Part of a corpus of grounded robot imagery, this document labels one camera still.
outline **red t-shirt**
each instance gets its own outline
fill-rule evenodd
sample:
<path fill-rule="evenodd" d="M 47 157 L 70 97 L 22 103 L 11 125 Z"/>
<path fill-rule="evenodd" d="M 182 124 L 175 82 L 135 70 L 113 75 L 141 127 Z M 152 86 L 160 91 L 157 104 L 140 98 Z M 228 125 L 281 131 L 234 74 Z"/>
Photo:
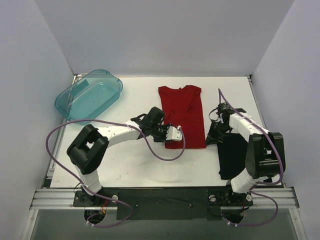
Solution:
<path fill-rule="evenodd" d="M 162 110 L 165 116 L 164 124 L 181 126 L 187 149 L 206 148 L 200 93 L 201 88 L 193 85 L 186 85 L 179 89 L 167 86 L 159 87 Z M 165 148 L 182 149 L 183 141 L 166 142 Z"/>

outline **white wall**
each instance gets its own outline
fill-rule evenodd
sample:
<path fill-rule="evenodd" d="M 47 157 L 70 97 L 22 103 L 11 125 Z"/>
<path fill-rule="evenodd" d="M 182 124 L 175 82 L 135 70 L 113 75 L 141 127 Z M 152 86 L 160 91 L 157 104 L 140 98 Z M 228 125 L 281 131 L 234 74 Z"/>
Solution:
<path fill-rule="evenodd" d="M 33 0 L 1 1 L 0 74 L 0 239 L 17 240 L 49 164 L 45 137 L 61 122 L 55 97 L 73 79 Z"/>
<path fill-rule="evenodd" d="M 293 0 L 35 0 L 75 73 L 252 74 Z"/>
<path fill-rule="evenodd" d="M 295 0 L 252 80 L 266 126 L 284 136 L 285 182 L 308 239 L 320 236 L 319 13 L 320 1 Z"/>

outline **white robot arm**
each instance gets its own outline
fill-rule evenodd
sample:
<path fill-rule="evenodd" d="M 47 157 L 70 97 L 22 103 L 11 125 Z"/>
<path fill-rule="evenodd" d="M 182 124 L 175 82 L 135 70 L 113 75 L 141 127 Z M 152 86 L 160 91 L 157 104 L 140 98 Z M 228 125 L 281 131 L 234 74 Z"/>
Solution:
<path fill-rule="evenodd" d="M 236 130 L 248 143 L 245 158 L 245 168 L 236 177 L 230 180 L 234 193 L 242 194 L 251 190 L 257 182 L 262 182 L 280 173 L 279 161 L 274 151 L 265 138 L 265 135 L 257 127 L 258 125 L 242 108 L 236 109 L 243 116 L 235 113 L 226 103 L 221 103 L 217 107 L 217 114 L 220 120 L 212 120 L 210 130 L 206 139 L 206 144 L 218 144 L 223 142 L 224 134 L 232 129 Z M 272 143 L 276 147 L 283 170 L 285 170 L 285 151 L 283 136 L 278 132 L 270 132 L 259 126 L 268 134 Z"/>
<path fill-rule="evenodd" d="M 67 154 L 87 188 L 94 193 L 102 189 L 97 169 L 107 148 L 128 140 L 138 140 L 142 138 L 141 132 L 146 137 L 153 136 L 155 142 L 181 141 L 183 136 L 179 127 L 162 124 L 163 119 L 164 112 L 153 107 L 148 114 L 132 118 L 122 126 L 95 128 L 91 124 L 86 125 L 69 146 Z"/>

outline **white tabletop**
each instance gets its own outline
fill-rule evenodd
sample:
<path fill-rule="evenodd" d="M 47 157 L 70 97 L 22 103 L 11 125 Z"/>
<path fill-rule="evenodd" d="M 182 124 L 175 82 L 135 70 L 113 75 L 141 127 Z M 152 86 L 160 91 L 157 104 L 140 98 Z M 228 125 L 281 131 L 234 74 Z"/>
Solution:
<path fill-rule="evenodd" d="M 173 89 L 185 85 L 202 88 L 201 101 L 205 134 L 210 128 L 208 113 L 219 103 L 218 88 L 235 107 L 243 108 L 258 123 L 262 124 L 257 105 L 246 77 L 121 77 L 123 91 L 120 98 L 98 119 L 124 123 L 156 106 L 161 108 L 158 87 Z M 92 123 L 95 127 L 105 127 Z M 67 148 L 78 135 L 83 125 L 77 123 L 66 126 L 58 160 L 77 174 L 67 155 Z M 165 158 L 175 157 L 181 149 L 166 149 L 163 143 L 155 143 L 148 138 L 154 151 Z M 201 187 L 225 186 L 221 180 L 216 145 L 205 149 L 186 149 L 177 160 L 161 161 L 149 151 L 145 141 L 131 140 L 107 149 L 98 168 L 100 182 L 104 187 Z M 56 165 L 52 188 L 73 188 L 77 180 Z"/>

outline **transparent blue container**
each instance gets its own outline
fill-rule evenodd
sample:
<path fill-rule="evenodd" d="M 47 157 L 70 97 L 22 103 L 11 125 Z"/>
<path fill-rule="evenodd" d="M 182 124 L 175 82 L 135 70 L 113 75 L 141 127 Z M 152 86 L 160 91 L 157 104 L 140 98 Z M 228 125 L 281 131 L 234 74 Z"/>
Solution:
<path fill-rule="evenodd" d="M 106 70 L 98 69 L 60 93 L 54 105 L 69 121 L 95 119 L 119 98 L 122 89 L 120 79 Z"/>

